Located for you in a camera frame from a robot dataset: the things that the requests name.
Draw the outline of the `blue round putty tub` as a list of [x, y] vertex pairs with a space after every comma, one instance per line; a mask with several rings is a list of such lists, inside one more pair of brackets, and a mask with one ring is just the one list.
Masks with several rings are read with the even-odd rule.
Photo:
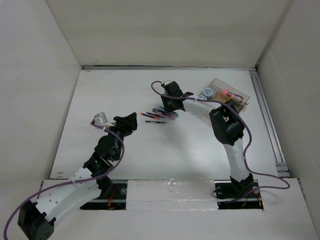
[[205, 95], [202, 95], [202, 94], [198, 95], [197, 98], [200, 99], [200, 100], [205, 100], [205, 101], [208, 100], [208, 98]]
[[215, 96], [215, 90], [211, 87], [205, 87], [202, 90], [202, 94], [206, 97], [207, 100], [211, 100]]

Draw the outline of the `blue grip gel pen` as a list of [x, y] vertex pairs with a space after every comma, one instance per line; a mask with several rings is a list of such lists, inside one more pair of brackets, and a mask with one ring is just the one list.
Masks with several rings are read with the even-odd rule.
[[179, 116], [178, 114], [165, 112], [165, 111], [163, 111], [163, 110], [161, 110], [161, 109], [158, 109], [158, 108], [153, 108], [153, 109], [152, 109], [152, 112], [153, 112], [153, 113], [159, 113], [159, 114], [162, 114], [162, 115], [171, 117], [171, 118], [176, 118], [176, 117]]

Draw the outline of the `pink capped crayon tube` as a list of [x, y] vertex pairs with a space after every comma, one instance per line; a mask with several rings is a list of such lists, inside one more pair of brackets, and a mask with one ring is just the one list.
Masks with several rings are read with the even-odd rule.
[[232, 93], [230, 91], [228, 91], [227, 89], [222, 89], [220, 91], [223, 95], [229, 97], [230, 99], [233, 99], [239, 103], [241, 103], [243, 101], [243, 97], [241, 95], [237, 95], [235, 93]]

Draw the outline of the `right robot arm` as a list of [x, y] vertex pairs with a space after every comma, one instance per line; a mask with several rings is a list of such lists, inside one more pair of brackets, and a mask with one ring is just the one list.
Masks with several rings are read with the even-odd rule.
[[167, 112], [181, 110], [202, 117], [209, 117], [214, 136], [223, 145], [230, 166], [230, 183], [233, 198], [246, 195], [253, 189], [253, 174], [245, 163], [243, 137], [245, 125], [233, 103], [222, 103], [194, 96], [191, 92], [180, 89], [175, 81], [161, 83], [164, 93], [161, 94], [163, 107]]

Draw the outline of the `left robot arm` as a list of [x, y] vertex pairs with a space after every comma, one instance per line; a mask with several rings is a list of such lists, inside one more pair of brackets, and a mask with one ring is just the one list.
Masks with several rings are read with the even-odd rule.
[[116, 116], [108, 122], [101, 113], [91, 125], [106, 132], [91, 157], [68, 181], [44, 189], [46, 195], [36, 201], [29, 199], [19, 208], [17, 224], [29, 240], [47, 240], [65, 217], [87, 202], [111, 194], [113, 182], [108, 174], [123, 159], [124, 138], [138, 128], [137, 114]]

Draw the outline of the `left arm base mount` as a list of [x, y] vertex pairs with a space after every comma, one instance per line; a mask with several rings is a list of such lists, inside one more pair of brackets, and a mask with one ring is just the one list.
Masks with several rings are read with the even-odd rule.
[[81, 210], [125, 210], [128, 193], [128, 181], [127, 180], [115, 180], [111, 191], [106, 196], [99, 196], [83, 206]]

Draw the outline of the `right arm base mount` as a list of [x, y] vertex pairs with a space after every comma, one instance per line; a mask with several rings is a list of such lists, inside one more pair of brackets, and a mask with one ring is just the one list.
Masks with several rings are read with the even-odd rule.
[[261, 193], [252, 188], [236, 193], [230, 180], [216, 180], [211, 196], [216, 199], [218, 210], [263, 210]]

